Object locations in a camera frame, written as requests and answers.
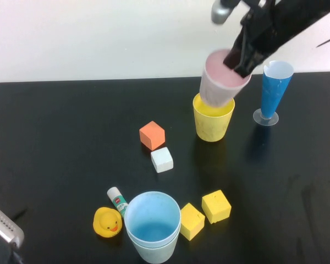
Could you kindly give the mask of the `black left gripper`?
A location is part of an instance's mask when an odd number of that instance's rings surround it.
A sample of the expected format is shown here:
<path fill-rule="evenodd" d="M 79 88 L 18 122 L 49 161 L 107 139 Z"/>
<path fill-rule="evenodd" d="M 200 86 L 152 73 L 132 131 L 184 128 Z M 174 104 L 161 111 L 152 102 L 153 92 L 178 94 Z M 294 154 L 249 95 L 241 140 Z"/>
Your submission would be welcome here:
<path fill-rule="evenodd" d="M 18 254 L 18 248 L 16 247 L 15 243 L 6 243 L 5 241 L 0 241 L 0 263 L 24 263 L 23 258 Z"/>

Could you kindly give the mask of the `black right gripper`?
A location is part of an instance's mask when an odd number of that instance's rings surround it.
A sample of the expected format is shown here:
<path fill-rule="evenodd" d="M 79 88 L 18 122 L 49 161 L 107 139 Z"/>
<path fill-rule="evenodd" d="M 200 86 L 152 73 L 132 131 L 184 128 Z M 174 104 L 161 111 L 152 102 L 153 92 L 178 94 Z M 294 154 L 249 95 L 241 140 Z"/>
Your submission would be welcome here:
<path fill-rule="evenodd" d="M 245 78 L 282 45 L 279 26 L 285 15 L 285 1 L 244 1 L 249 11 L 241 20 L 241 31 L 223 64 Z"/>

